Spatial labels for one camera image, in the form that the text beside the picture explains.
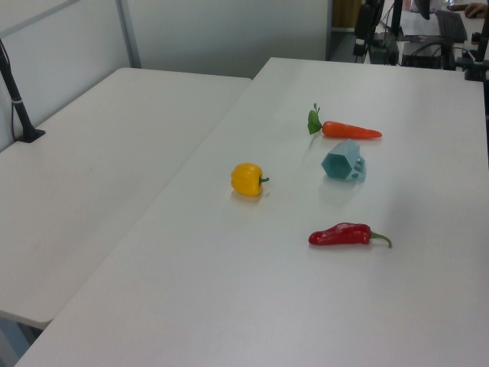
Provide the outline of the bystander hand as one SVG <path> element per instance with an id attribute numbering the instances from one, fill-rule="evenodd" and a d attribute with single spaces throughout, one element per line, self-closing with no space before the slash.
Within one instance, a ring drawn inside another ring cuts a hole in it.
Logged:
<path id="1" fill-rule="evenodd" d="M 466 18 L 485 18 L 488 14 L 488 4 L 485 3 L 469 3 L 467 4 L 464 14 Z"/>

